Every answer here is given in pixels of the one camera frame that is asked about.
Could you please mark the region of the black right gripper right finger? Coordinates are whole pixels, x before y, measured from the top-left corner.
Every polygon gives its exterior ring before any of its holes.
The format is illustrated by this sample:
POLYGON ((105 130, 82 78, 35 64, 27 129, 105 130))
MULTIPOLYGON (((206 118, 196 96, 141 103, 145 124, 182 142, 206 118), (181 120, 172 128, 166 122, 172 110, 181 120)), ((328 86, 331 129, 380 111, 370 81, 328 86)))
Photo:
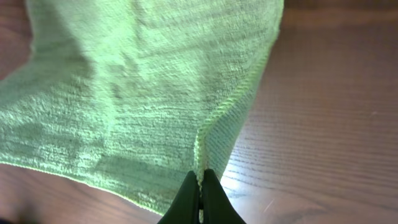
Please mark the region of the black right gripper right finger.
POLYGON ((212 169, 204 172, 202 198, 204 224, 246 224, 231 205, 212 169))

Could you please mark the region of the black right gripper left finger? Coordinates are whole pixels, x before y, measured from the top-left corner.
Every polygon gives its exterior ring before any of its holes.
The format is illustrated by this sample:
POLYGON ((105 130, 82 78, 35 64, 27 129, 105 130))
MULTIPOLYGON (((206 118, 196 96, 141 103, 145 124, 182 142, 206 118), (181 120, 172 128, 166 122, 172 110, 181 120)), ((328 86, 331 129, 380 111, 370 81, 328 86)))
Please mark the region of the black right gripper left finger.
POLYGON ((170 208, 157 224, 199 224, 200 191, 194 171, 187 173, 170 208))

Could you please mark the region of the green microfiber cloth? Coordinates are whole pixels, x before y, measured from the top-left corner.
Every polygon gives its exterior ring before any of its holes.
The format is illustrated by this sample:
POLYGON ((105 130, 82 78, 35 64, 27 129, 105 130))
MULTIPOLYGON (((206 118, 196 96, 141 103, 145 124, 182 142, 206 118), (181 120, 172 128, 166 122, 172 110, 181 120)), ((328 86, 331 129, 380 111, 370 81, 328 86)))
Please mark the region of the green microfiber cloth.
POLYGON ((223 175, 282 0, 31 0, 31 55, 1 82, 1 162, 164 214, 223 175))

